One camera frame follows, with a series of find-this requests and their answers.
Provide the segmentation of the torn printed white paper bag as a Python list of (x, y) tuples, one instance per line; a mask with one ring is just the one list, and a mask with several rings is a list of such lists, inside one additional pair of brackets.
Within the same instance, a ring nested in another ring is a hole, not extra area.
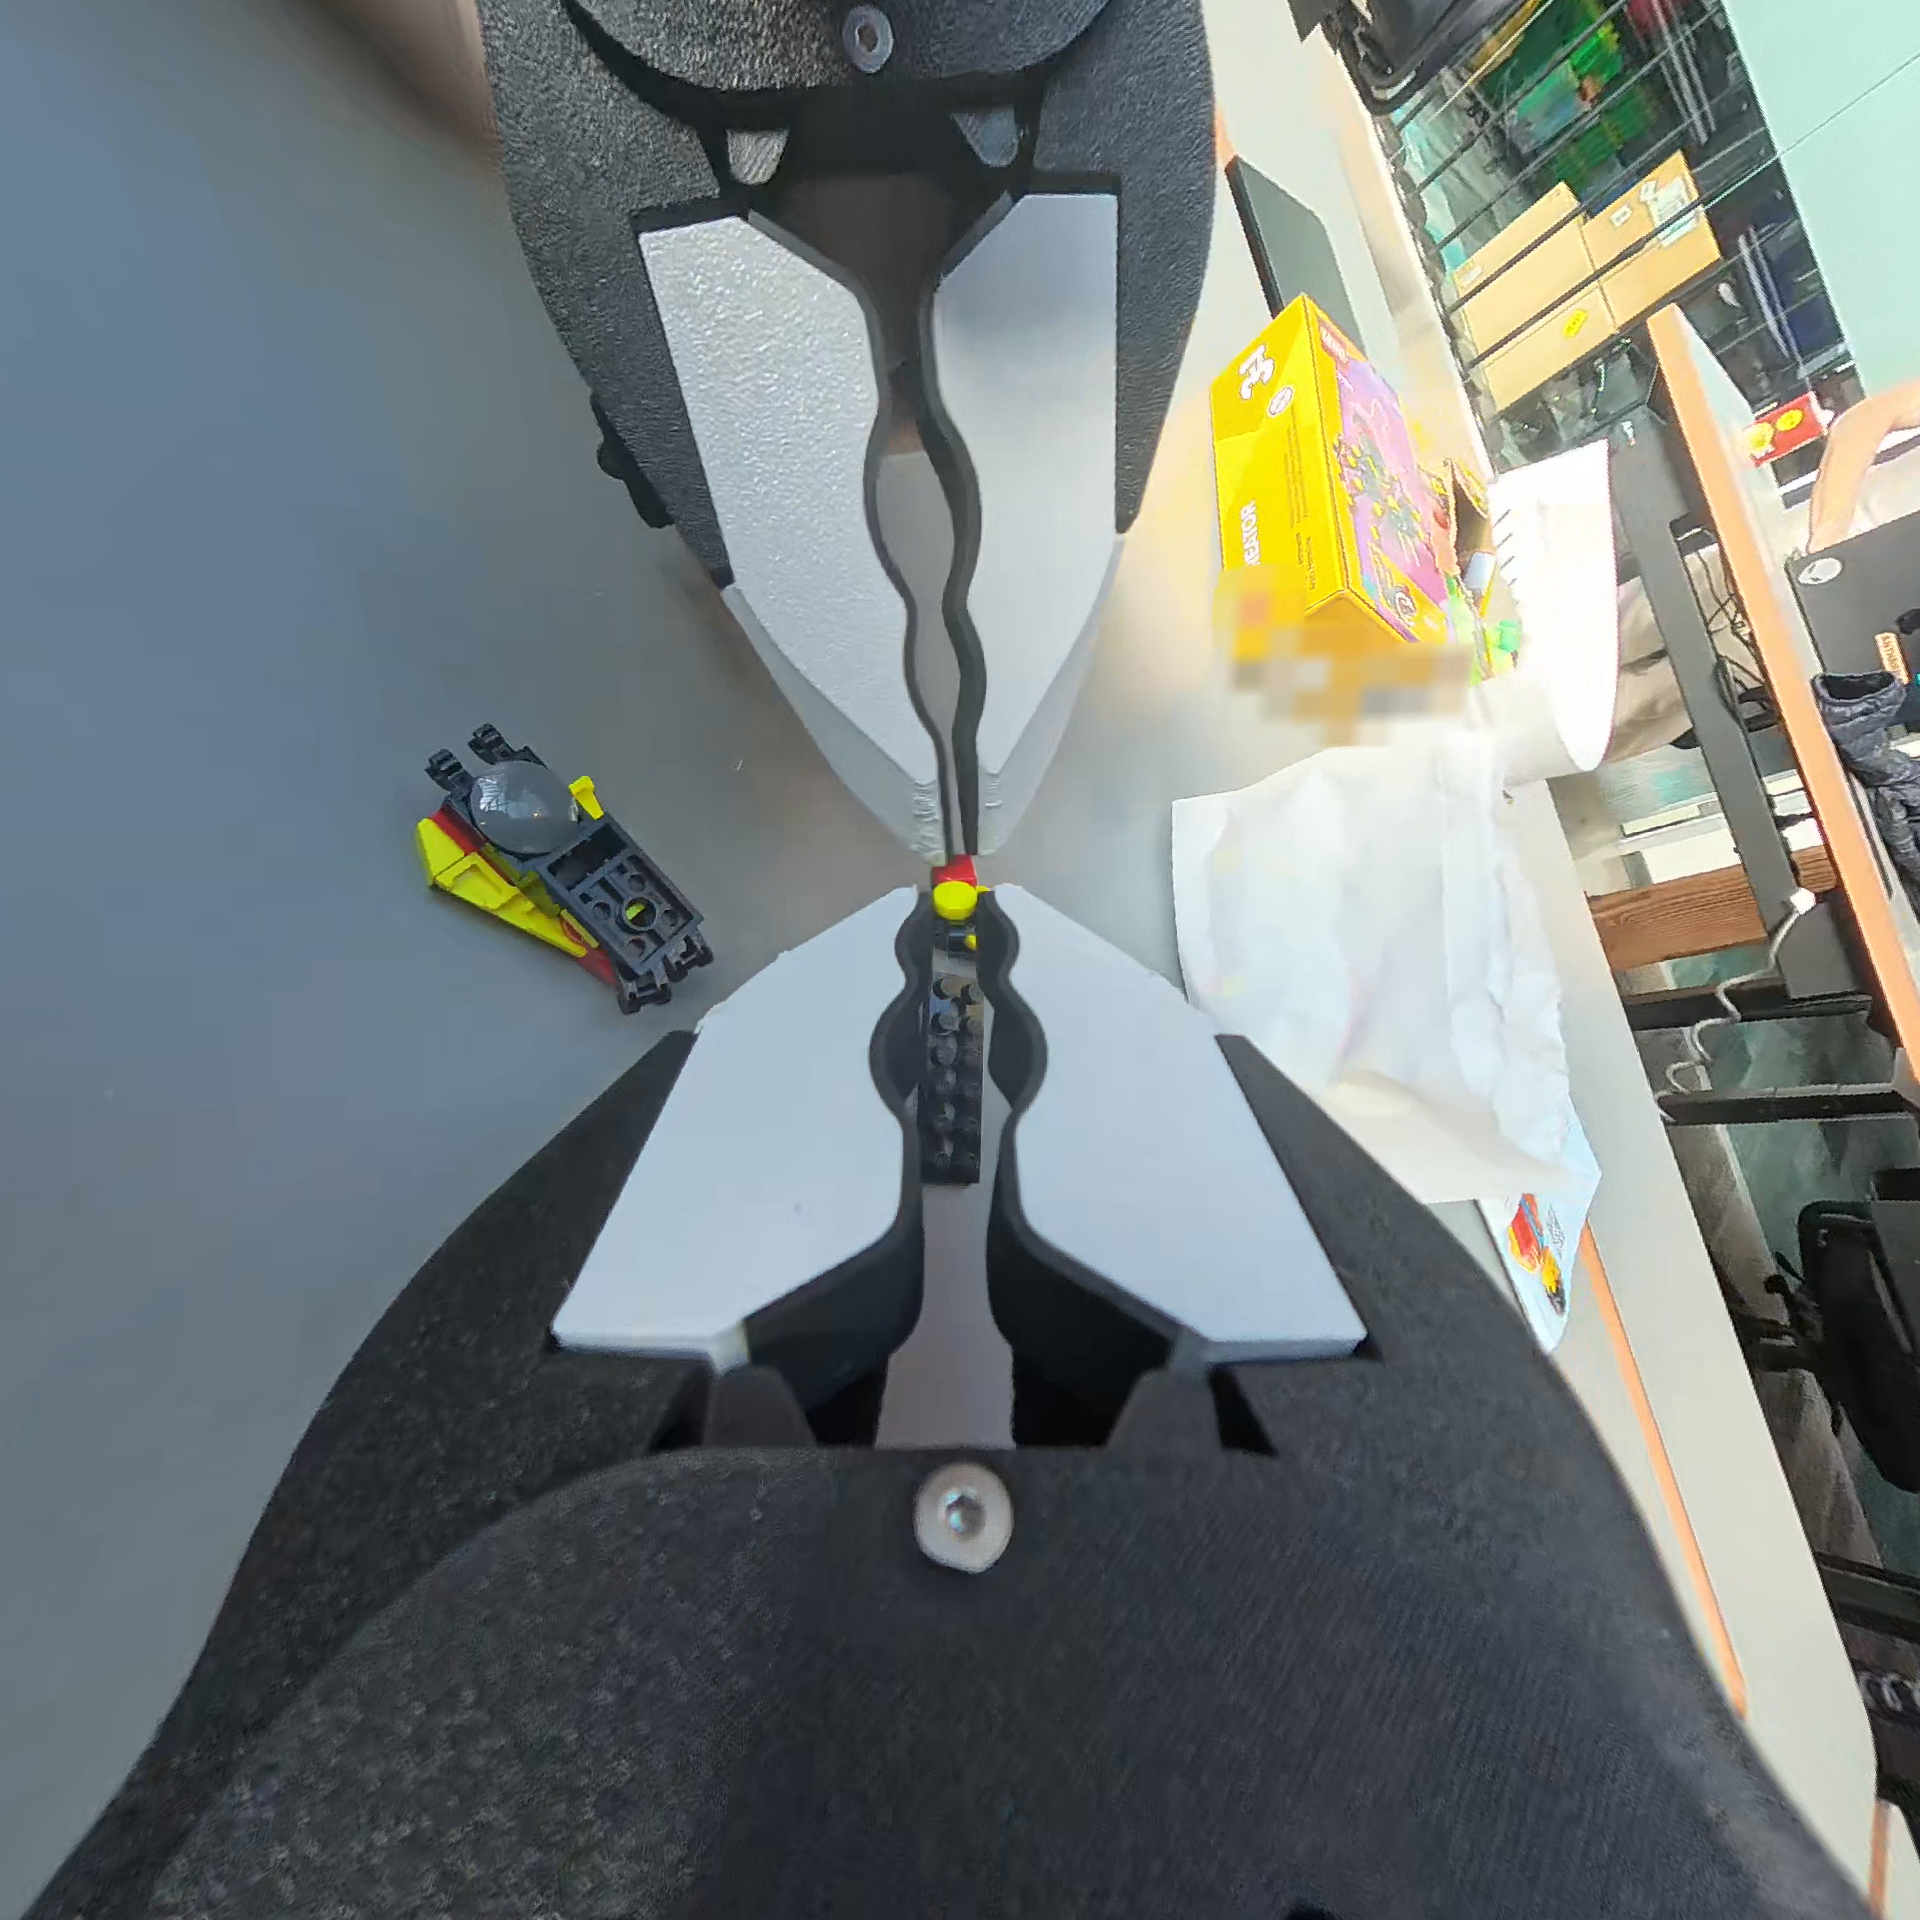
[(1519, 660), (1464, 718), (1170, 810), (1183, 988), (1426, 1206), (1587, 1208), (1564, 993), (1511, 803), (1616, 735), (1611, 450), (1494, 481)]

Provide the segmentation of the white blue instruction leaflet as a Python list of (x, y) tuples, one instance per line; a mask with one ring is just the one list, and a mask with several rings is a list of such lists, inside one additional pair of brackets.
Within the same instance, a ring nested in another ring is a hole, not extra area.
[(1589, 1226), (1600, 1167), (1574, 1114), (1568, 1115), (1557, 1174), (1542, 1191), (1480, 1198), (1503, 1283), (1542, 1353), (1568, 1330), (1579, 1244)]

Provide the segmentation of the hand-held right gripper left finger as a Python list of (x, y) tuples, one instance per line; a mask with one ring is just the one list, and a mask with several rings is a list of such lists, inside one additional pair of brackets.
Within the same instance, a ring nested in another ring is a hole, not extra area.
[(924, 904), (877, 896), (699, 1019), (558, 1311), (560, 1350), (750, 1359), (754, 1323), (914, 1220)]

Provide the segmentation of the colourful cardboard lego box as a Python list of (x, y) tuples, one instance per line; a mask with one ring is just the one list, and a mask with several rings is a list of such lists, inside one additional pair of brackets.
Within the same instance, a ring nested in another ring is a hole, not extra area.
[(1210, 391), (1216, 636), (1298, 713), (1448, 703), (1494, 577), (1480, 481), (1428, 464), (1399, 394), (1307, 296)]

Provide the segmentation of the black red yellow lego build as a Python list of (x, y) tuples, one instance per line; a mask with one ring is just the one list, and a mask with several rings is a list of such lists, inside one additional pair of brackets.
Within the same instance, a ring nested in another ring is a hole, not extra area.
[(438, 807), (416, 826), (424, 882), (600, 982), (619, 1014), (667, 1003), (712, 963), (703, 915), (604, 810), (495, 727), (434, 753)]

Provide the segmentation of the wood edged desk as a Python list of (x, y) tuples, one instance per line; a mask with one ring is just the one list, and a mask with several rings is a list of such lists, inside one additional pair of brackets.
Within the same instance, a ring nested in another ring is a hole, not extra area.
[(1720, 571), (1744, 612), (1802, 787), (1822, 830), (1837, 902), (1851, 922), (1870, 988), (1891, 1019), (1891, 1081), (1912, 1108), (1916, 915), (1871, 826), (1862, 792), (1842, 768), (1818, 716), (1818, 649), (1787, 583), (1791, 542), (1786, 507), (1772, 479), (1748, 463), (1748, 411), (1734, 383), (1677, 305), (1651, 314), (1647, 343), (1666, 384), (1671, 418), (1703, 498)]

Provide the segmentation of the dark blue jacket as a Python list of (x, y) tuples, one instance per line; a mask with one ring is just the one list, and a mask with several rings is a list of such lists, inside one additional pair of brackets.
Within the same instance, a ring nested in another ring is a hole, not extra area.
[(1916, 896), (1917, 764), (1893, 742), (1916, 686), (1876, 667), (1864, 674), (1818, 674), (1811, 690), (1842, 768), (1864, 792), (1879, 839), (1906, 891)]

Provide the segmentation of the long black studded lego strip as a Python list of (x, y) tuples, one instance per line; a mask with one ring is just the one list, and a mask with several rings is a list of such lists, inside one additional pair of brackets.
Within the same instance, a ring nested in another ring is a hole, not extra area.
[(973, 1186), (986, 1131), (989, 1008), (979, 982), (972, 923), (930, 923), (928, 995), (922, 1006), (918, 1154), (926, 1186)]

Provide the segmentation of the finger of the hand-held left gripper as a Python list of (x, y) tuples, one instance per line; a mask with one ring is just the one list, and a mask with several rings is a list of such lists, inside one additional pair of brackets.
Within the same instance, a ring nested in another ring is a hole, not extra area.
[(877, 308), (756, 214), (640, 230), (718, 537), (722, 596), (848, 793), (914, 858), (948, 852), (916, 611), (877, 532), (892, 428)]
[(1064, 737), (1120, 559), (1117, 202), (999, 203), (930, 296), (930, 430), (951, 500), (943, 617), (968, 848), (1000, 848)]

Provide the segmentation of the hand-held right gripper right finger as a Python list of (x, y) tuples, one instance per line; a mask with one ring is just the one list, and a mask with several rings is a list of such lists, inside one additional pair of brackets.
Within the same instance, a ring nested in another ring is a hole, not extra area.
[(1365, 1342), (1210, 1025), (1004, 882), (979, 907), (1006, 1103), (989, 1303), (1028, 1368), (1334, 1360)]

